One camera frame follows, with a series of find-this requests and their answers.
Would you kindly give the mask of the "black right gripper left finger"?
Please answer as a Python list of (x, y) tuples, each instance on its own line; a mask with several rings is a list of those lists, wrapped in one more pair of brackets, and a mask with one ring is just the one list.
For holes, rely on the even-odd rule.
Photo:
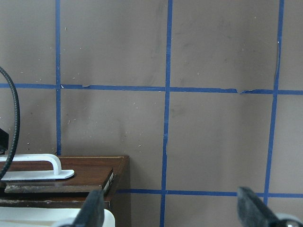
[(72, 227), (101, 227), (104, 222), (104, 192), (91, 191), (85, 199)]

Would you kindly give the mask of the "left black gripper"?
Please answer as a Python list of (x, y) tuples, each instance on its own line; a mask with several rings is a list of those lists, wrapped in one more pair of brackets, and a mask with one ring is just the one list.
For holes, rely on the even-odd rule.
[(9, 148), (9, 134), (0, 129), (0, 153), (4, 154)]

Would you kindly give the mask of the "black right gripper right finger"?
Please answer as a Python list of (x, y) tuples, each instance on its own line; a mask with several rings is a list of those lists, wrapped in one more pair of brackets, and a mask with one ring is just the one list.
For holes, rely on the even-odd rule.
[(277, 227), (278, 217), (248, 187), (237, 190), (237, 213), (243, 227)]

